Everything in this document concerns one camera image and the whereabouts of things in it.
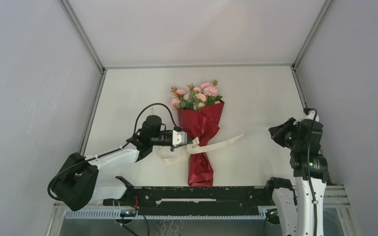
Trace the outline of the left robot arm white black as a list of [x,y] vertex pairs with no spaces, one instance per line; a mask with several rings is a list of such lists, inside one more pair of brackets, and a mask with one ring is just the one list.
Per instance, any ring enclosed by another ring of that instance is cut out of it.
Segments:
[[50,180],[47,193],[72,211],[105,199],[116,199],[122,205],[128,205],[134,199],[131,185],[124,180],[108,179],[106,175],[110,171],[141,161],[151,154],[154,146],[174,151],[191,143],[183,128],[175,125],[167,130],[161,117],[149,115],[141,128],[134,127],[132,136],[121,147],[88,157],[77,152],[71,154]]

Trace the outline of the pink fake flower stem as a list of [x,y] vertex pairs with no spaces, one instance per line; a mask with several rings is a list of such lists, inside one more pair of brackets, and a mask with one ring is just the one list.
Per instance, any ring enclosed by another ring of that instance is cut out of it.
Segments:
[[188,94],[188,92],[184,89],[181,89],[181,88],[172,87],[171,93],[172,93],[172,96],[173,96],[173,98],[171,100],[171,105],[176,110],[180,109],[181,108],[180,104],[181,104],[182,100],[184,100],[184,97],[185,97],[185,95]]
[[183,108],[195,111],[204,108],[207,103],[207,95],[203,93],[200,87],[189,85],[188,88],[189,92],[183,97],[183,101],[185,101]]
[[201,92],[206,96],[206,106],[222,103],[222,96],[220,95],[217,89],[218,83],[218,80],[215,79],[212,82],[206,82],[201,84]]

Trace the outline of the red wrapping paper sheet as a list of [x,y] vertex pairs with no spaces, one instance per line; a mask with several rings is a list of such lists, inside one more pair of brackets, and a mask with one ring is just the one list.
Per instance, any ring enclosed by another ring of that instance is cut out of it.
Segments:
[[[177,111],[179,125],[199,146],[206,146],[220,130],[219,123],[224,103],[210,105],[198,111],[181,109]],[[189,157],[188,185],[190,187],[212,187],[214,170],[205,152],[191,154]]]

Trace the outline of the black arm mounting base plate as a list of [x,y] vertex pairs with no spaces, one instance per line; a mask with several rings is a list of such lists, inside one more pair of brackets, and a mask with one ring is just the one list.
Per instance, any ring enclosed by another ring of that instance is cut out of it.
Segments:
[[104,206],[133,206],[145,216],[263,216],[260,208],[274,208],[272,195],[262,186],[134,187]]

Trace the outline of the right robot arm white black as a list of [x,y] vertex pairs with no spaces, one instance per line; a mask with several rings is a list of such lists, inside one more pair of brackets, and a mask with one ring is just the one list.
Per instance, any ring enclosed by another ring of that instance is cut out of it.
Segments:
[[265,200],[275,205],[265,221],[278,216],[284,236],[322,236],[323,201],[328,182],[328,164],[320,153],[323,125],[317,109],[305,108],[301,120],[289,118],[269,128],[271,139],[290,150],[295,184],[271,177],[265,185]]

